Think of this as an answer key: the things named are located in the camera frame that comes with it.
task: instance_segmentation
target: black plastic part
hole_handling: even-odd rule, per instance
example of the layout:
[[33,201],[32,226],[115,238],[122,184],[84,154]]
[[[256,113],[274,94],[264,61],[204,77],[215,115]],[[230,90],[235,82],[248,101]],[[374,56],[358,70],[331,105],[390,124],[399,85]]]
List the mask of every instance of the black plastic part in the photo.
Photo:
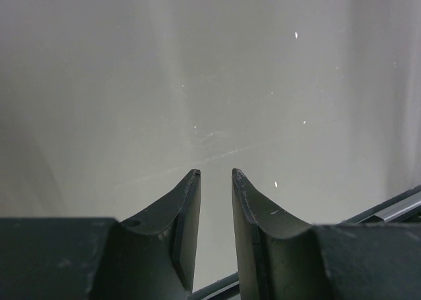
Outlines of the black plastic part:
[[232,172],[235,246],[242,300],[332,297],[311,225]]
[[407,218],[404,218],[402,223],[421,223],[421,212],[417,212],[416,214],[412,214],[411,216],[408,216]]
[[419,224],[311,226],[240,170],[232,182],[242,300],[419,298]]
[[0,219],[0,299],[187,299],[193,285],[200,172],[118,223]]

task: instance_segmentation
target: scratch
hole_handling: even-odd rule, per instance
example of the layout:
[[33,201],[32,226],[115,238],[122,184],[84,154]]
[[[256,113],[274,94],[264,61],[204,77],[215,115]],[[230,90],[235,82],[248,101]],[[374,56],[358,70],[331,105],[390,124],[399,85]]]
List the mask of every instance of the scratch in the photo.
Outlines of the scratch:
[[205,141],[206,139],[208,139],[208,138],[210,138],[212,136],[224,136],[224,137],[227,137],[228,135],[227,135],[227,133],[225,131],[214,131],[214,132],[211,132],[211,133],[207,134],[202,139],[198,139],[198,140],[200,142],[203,142],[203,141]]
[[92,290],[93,285],[93,279],[94,279],[94,272],[89,272],[86,274],[86,288],[85,292],[90,293]]
[[344,236],[347,236],[348,238],[349,237],[352,238],[352,239],[356,239],[357,238],[357,236],[354,233],[346,232],[346,231],[344,231],[342,229],[336,228],[335,226],[332,226],[332,229],[334,231],[336,231],[337,233],[339,233],[339,234],[343,234]]
[[197,165],[202,165],[202,164],[214,162],[216,160],[223,159],[224,157],[236,154],[238,152],[254,149],[256,147],[262,147],[264,145],[275,144],[275,143],[279,142],[279,140],[280,140],[280,138],[276,138],[276,139],[271,139],[271,140],[266,141],[266,142],[256,143],[256,144],[248,145],[246,147],[240,147],[239,149],[234,149],[234,150],[231,150],[231,151],[228,151],[228,152],[225,152],[225,153],[220,153],[220,154],[214,155],[213,157],[208,157],[208,158],[205,158],[205,159],[200,160],[200,161],[187,163],[187,164],[181,165],[181,166],[175,166],[175,167],[170,168],[168,170],[164,170],[164,171],[161,171],[161,172],[158,172],[158,173],[154,173],[154,174],[142,176],[142,177],[139,177],[139,178],[135,178],[134,180],[130,180],[128,182],[118,183],[118,184],[115,185],[114,188],[118,189],[118,188],[124,187],[126,185],[135,184],[135,183],[138,183],[138,182],[143,182],[145,180],[150,180],[152,178],[156,178],[156,177],[159,177],[159,176],[162,176],[162,175],[166,175],[166,174],[176,172],[177,170],[179,170],[181,168],[191,168],[191,167],[194,167],[194,166],[197,166]]
[[405,234],[411,239],[413,239],[414,241],[418,241],[418,242],[420,241],[420,238],[416,236],[415,234],[413,234],[412,232],[406,231]]
[[180,88],[180,93],[183,94],[184,97],[187,97],[186,93]]
[[69,259],[63,259],[58,265],[58,268],[66,268],[72,266],[72,262]]

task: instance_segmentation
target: small hole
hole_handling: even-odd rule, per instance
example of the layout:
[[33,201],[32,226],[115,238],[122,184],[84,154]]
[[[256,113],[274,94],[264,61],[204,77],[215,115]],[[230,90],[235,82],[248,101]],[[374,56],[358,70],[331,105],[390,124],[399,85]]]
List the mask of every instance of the small hole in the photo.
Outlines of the small hole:
[[134,220],[134,219],[126,220],[126,221],[123,222],[123,224],[125,226],[128,226],[129,228],[134,227],[134,226],[140,226],[141,223],[142,222],[140,222],[139,220]]

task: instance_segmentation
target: pointed tip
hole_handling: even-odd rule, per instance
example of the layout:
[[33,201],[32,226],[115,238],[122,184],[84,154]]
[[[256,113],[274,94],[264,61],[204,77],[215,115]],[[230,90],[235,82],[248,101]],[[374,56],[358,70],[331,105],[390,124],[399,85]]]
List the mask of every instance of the pointed tip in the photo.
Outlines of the pointed tip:
[[232,195],[238,198],[239,207],[247,220],[257,223],[267,234],[277,238],[288,238],[310,226],[262,194],[242,171],[233,170],[232,182]]
[[198,170],[198,169],[196,169],[196,168],[192,168],[188,173],[187,173],[187,175],[190,175],[190,174],[194,174],[194,175],[201,175],[201,171],[200,170]]
[[239,176],[244,176],[244,173],[239,168],[233,168],[232,169],[232,178],[237,178]]

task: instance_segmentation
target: curved notch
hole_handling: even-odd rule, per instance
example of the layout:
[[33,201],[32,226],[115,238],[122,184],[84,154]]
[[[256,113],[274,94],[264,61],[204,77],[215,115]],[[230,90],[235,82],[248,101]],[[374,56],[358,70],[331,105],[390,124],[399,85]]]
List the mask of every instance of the curved notch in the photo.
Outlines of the curved notch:
[[260,193],[238,169],[232,201],[242,299],[331,297],[310,224]]
[[[173,190],[122,222],[130,233],[130,244],[141,245],[140,249],[136,249],[143,253],[141,257],[146,260],[142,262],[145,267],[143,271],[165,271],[162,275],[166,275],[166,281],[162,281],[162,289],[170,283],[168,279],[173,273],[176,273],[187,293],[191,293],[193,289],[200,202],[200,171],[190,170]],[[151,260],[153,257],[159,258],[155,265]],[[156,279],[152,280],[153,277],[150,276],[142,279],[143,284],[149,284],[145,288],[151,289],[153,285],[154,290],[157,289]],[[172,296],[171,299],[178,299],[174,293]]]

